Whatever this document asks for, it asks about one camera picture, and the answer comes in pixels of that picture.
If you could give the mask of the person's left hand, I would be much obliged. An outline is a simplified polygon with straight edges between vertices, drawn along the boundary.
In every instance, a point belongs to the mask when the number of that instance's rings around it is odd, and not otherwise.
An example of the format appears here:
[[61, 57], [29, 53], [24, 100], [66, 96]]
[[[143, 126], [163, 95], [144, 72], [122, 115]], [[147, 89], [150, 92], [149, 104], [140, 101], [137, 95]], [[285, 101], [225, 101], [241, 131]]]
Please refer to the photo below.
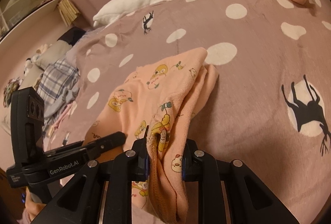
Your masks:
[[32, 200], [31, 193], [28, 188], [26, 188], [26, 198], [25, 198], [25, 209], [28, 213], [30, 222], [44, 209], [46, 205], [43, 203], [36, 203]]

